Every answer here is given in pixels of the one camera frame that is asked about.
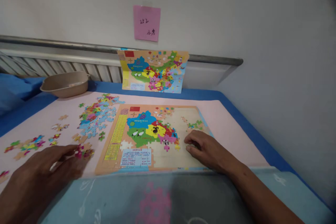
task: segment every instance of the metal rail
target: metal rail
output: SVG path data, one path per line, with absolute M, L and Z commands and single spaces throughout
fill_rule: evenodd
M 6 35 L 0 35 L 0 42 L 10 44 L 24 44 L 29 46 L 31 45 L 31 46 L 83 50 L 83 51 L 96 51 L 101 53 L 112 53 L 112 54 L 117 54 L 118 50 L 134 50 L 134 51 L 143 50 L 137 48 L 116 47 L 110 45 L 107 46 L 107 45 L 97 45 L 97 44 L 87 44 L 87 43 L 57 41 L 57 40 L 45 40 L 39 38 L 37 39 L 37 38 L 15 37 Z M 197 54 L 190 54 L 189 61 L 220 64 L 220 65 L 232 65 L 232 66 L 240 66 L 244 62 L 243 59 L 240 58 L 215 57 L 215 56 L 206 56 Z

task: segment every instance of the puzzle board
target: puzzle board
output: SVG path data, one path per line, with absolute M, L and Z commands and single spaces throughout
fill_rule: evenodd
M 108 174 L 121 168 L 203 168 L 186 151 L 183 141 L 192 130 L 210 133 L 195 106 L 122 104 L 106 139 L 96 174 Z
M 181 93 L 186 51 L 118 51 L 126 90 Z

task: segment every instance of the pink sticky note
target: pink sticky note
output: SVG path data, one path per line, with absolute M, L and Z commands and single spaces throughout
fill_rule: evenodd
M 161 9 L 134 5 L 134 38 L 140 40 L 159 40 Z

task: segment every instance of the left hand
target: left hand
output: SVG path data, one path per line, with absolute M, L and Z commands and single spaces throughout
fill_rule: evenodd
M 88 159 L 74 154 L 77 145 L 52 146 L 31 156 L 11 176 L 0 194 L 2 223 L 36 222 L 54 197 L 71 181 L 81 177 Z M 57 161 L 63 161 L 50 171 Z

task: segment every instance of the light blue cloth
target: light blue cloth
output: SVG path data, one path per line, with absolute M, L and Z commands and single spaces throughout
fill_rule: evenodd
M 294 174 L 276 168 L 253 171 L 306 224 L 336 223 L 334 214 Z M 153 217 L 157 222 L 149 222 Z M 213 172 L 116 174 L 76 180 L 40 222 L 188 223 L 192 219 L 195 222 L 191 223 L 253 223 L 232 182 Z

